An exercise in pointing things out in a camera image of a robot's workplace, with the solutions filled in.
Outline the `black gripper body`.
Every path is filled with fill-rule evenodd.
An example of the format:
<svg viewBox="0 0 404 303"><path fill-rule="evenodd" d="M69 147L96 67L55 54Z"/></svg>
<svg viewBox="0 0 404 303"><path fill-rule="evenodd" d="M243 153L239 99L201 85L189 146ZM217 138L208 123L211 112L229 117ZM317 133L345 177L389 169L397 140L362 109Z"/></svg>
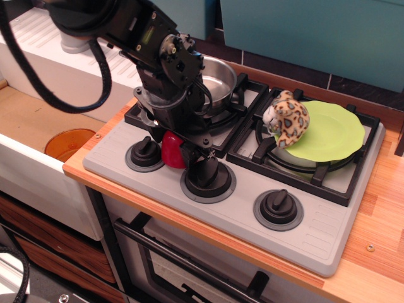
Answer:
<svg viewBox="0 0 404 303"><path fill-rule="evenodd" d="M134 96L141 104L141 109L150 112L169 131L185 142L202 148L212 147L213 140L205 120L197 115L189 105L189 94L180 94L171 100L151 94L142 86L134 89Z"/></svg>

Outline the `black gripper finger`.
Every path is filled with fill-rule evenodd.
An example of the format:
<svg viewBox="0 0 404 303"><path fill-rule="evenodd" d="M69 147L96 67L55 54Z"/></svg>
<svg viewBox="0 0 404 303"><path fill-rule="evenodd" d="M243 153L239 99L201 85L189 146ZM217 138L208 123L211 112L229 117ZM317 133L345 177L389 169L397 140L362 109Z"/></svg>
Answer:
<svg viewBox="0 0 404 303"><path fill-rule="evenodd" d="M150 112L141 112L140 118L152 138L157 143L161 143L169 129L163 126Z"/></svg>
<svg viewBox="0 0 404 303"><path fill-rule="evenodd" d="M212 147L202 148L190 142L182 144L182 158L186 164L188 187L208 187L218 174L218 160Z"/></svg>

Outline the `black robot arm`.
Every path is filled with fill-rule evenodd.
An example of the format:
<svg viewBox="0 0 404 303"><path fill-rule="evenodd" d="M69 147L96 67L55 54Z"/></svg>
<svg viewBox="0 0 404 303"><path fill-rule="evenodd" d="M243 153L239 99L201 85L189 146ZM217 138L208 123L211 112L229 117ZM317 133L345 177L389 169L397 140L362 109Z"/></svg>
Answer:
<svg viewBox="0 0 404 303"><path fill-rule="evenodd" d="M63 33L87 39L93 50L96 39L104 39L135 63L142 83L138 104L157 122L147 130L159 143L166 136L182 141L162 148L165 164L178 158L182 168L194 167L210 152L203 116L212 96L202 80L203 55L164 12L151 1L46 1L45 7Z"/></svg>

